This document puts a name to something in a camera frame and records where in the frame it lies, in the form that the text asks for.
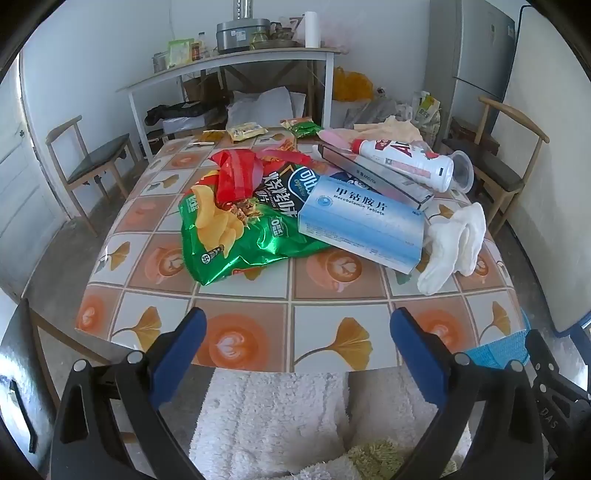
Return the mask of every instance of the chair backrest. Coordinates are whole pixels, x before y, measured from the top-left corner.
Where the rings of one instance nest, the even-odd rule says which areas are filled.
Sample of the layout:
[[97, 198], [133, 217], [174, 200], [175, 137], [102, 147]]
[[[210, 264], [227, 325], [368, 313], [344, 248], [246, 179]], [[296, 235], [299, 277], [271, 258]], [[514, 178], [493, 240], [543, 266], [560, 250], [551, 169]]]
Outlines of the chair backrest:
[[45, 138], [45, 144], [49, 149], [49, 155], [51, 156], [51, 160], [53, 161], [53, 164], [55, 165], [57, 170], [57, 174], [59, 175], [60, 180], [64, 183], [64, 185], [67, 185], [66, 176], [64, 175], [64, 172], [61, 169], [59, 161], [57, 160], [56, 151], [54, 150], [52, 143], [55, 142], [58, 139], [58, 137], [66, 130], [68, 130], [70, 127], [74, 127], [74, 130], [76, 131], [76, 138], [78, 139], [78, 143], [80, 144], [80, 148], [82, 149], [82, 154], [84, 156], [87, 156], [88, 149], [86, 148], [86, 144], [84, 143], [84, 139], [82, 138], [82, 134], [80, 133], [80, 128], [78, 127], [78, 122], [80, 120], [82, 120], [82, 115], [78, 115], [72, 120], [68, 120], [66, 123], [61, 124], [59, 127], [55, 127], [53, 130], [51, 130]]
[[484, 113], [482, 114], [482, 119], [480, 120], [480, 125], [478, 126], [478, 131], [476, 132], [476, 138], [474, 139], [474, 143], [476, 145], [479, 145], [480, 141], [482, 140], [482, 134], [484, 133], [486, 118], [488, 117], [488, 112], [491, 107], [504, 113], [506, 116], [508, 116], [518, 124], [523, 125], [524, 127], [526, 127], [527, 130], [530, 130], [538, 136], [538, 142], [535, 145], [534, 152], [531, 155], [530, 161], [527, 164], [525, 173], [523, 175], [523, 181], [524, 183], [526, 183], [528, 178], [530, 177], [532, 170], [534, 169], [535, 162], [538, 160], [538, 155], [540, 153], [540, 148], [542, 147], [542, 142], [550, 143], [550, 137], [548, 137], [548, 135], [546, 135], [543, 132], [543, 130], [531, 120], [531, 118], [529, 118], [525, 113], [519, 111], [517, 108], [513, 108], [504, 103], [499, 103], [495, 100], [492, 100], [482, 95], [478, 97], [478, 101], [480, 103], [484, 103], [485, 108]]

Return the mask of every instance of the white towel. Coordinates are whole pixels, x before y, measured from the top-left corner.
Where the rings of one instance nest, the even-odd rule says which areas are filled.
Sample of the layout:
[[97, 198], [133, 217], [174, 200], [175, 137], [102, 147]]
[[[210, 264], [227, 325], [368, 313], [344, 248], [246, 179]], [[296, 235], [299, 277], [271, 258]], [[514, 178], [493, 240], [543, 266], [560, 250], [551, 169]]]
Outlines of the white towel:
[[[423, 399], [406, 365], [353, 372], [349, 388], [351, 445], [389, 438], [400, 451], [410, 453], [437, 412]], [[458, 465], [471, 442], [466, 426], [452, 456]]]
[[298, 473], [345, 452], [346, 374], [216, 369], [189, 458], [207, 480]]
[[485, 232], [486, 219], [479, 203], [460, 208], [447, 222], [430, 225], [431, 258], [417, 279], [418, 290], [433, 295], [454, 272], [472, 275]]

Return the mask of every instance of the white door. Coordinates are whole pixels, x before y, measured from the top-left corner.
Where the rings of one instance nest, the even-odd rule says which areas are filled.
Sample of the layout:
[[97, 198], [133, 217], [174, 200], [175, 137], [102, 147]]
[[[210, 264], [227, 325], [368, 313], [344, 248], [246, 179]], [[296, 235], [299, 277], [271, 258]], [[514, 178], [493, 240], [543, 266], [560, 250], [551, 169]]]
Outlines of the white door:
[[17, 66], [0, 83], [0, 286], [20, 297], [66, 214], [24, 124]]

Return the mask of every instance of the orange checkered tablecloth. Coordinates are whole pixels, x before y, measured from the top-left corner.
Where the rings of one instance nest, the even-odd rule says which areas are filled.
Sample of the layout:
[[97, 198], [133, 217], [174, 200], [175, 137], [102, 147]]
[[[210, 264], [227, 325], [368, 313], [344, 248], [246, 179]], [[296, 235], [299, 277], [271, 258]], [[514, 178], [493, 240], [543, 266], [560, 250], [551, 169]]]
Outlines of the orange checkered tablecloth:
[[[426, 252], [410, 275], [329, 248], [207, 286], [196, 283], [181, 254], [178, 202], [183, 192], [217, 167], [208, 160], [213, 152], [280, 145], [293, 140], [290, 135], [275, 129], [239, 144], [224, 137], [214, 147], [191, 147], [191, 137], [166, 143], [105, 239], [76, 328], [145, 351], [198, 306], [207, 315], [207, 336], [194, 363], [269, 372], [399, 365], [389, 332], [397, 307], [406, 307], [452, 352], [525, 329], [513, 283], [488, 234], [474, 274], [453, 275], [431, 297], [417, 290]], [[311, 151], [310, 141], [297, 147]], [[438, 194], [425, 210], [426, 221], [447, 221], [468, 204], [459, 192]]]

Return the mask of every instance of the paper towel roll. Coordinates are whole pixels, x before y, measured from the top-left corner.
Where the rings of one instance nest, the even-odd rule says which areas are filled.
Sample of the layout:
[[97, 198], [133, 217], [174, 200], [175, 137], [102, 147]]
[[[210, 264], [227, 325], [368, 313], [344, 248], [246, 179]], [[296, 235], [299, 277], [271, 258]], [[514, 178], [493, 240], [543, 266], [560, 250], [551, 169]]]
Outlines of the paper towel roll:
[[318, 13], [306, 12], [304, 14], [306, 26], [306, 48], [320, 48], [320, 22]]

